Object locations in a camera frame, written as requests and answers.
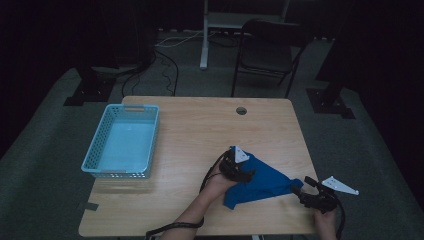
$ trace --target blue towel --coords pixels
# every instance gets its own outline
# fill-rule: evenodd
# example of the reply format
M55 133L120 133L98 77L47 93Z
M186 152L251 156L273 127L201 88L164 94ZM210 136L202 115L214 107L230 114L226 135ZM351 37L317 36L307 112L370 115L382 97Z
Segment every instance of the blue towel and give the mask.
M250 158L243 163L240 169L242 171L256 169L256 173L250 182L240 182L228 189L224 198L224 205L228 208L234 209L239 203L292 193L290 190L292 184L297 185L299 188L303 186L303 182L299 179L290 180L286 175L268 166L253 154L245 153Z

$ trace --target wooden table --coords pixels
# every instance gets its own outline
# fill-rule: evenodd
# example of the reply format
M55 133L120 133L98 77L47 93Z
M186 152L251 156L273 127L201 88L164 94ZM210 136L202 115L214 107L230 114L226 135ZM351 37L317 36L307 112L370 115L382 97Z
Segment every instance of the wooden table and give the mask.
M160 107L151 178L96 179L89 202L99 206L85 210L82 236L144 236L171 223L198 194L208 169L232 145L289 178L317 179L289 100L131 96L123 103ZM239 115L238 107L247 113ZM222 201L210 207L198 235L315 232L311 210L294 194L239 204L235 210Z

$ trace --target dark background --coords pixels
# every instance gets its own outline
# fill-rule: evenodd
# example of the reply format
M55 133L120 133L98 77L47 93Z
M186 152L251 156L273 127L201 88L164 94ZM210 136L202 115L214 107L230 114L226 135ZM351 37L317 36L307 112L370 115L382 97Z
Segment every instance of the dark background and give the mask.
M228 1L210 2L210 10L229 8ZM275 13L280 5L234 1L231 9ZM358 92L421 206L423 10L418 1L303 0L288 12L317 38L336 38L317 78ZM202 13L199 0L2 1L0 155L69 68L140 64L156 29L199 30Z

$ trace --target black chair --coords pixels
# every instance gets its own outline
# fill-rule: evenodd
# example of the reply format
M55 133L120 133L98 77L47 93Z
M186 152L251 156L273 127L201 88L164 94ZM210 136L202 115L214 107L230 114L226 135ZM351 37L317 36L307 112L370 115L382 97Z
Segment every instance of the black chair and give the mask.
M241 29L231 97L234 97L239 67L270 76L281 77L278 86L291 73L285 98L288 97L299 59L311 35L299 24L252 19Z

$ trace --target black tripod base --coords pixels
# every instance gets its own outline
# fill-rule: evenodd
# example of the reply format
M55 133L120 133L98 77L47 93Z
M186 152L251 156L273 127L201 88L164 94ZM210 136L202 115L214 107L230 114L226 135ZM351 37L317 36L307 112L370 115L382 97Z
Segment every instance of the black tripod base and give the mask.
M342 118L355 119L352 109L346 107L340 97L337 97L334 103L329 105L323 101L323 89L307 88L306 93L315 113L340 114Z
M107 102L115 82L115 78L99 79L94 87L87 87L84 80L81 80L74 95L68 97L63 106L82 106L84 102Z

